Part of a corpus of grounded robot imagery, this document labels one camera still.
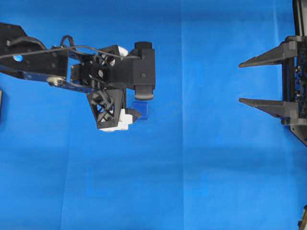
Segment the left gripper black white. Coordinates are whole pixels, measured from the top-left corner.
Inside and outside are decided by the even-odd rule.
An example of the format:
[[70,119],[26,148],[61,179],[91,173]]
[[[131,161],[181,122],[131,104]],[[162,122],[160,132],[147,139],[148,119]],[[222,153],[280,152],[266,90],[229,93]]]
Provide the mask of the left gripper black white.
[[126,89],[110,83],[115,63],[128,54],[117,45],[97,50],[95,54],[70,52],[71,58],[80,62],[71,66],[70,86],[86,93],[96,126],[104,132],[127,130],[142,115],[126,106]]

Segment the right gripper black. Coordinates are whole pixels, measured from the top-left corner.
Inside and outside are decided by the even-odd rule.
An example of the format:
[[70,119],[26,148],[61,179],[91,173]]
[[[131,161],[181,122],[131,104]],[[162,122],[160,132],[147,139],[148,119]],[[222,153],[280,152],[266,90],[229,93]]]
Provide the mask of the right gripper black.
[[238,65],[239,68],[282,64],[283,101],[239,98],[287,124],[307,118],[307,38],[288,36],[277,47]]

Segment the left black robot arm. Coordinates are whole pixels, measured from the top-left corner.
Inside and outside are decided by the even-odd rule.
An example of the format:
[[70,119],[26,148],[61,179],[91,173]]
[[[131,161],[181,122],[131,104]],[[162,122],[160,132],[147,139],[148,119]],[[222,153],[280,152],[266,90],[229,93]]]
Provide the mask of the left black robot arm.
[[116,62],[127,55],[120,46],[95,49],[92,54],[80,52],[69,35],[48,49],[19,25],[0,25],[1,73],[84,93],[97,128],[104,132],[127,130],[141,116],[126,106],[126,89],[109,80]]

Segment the right robot arm base plate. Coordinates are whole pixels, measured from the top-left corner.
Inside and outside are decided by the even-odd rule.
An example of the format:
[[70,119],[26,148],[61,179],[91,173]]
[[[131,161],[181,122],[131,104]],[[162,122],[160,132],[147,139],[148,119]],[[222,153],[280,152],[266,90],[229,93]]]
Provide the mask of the right robot arm base plate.
[[291,125],[290,131],[306,146],[307,145],[307,126]]

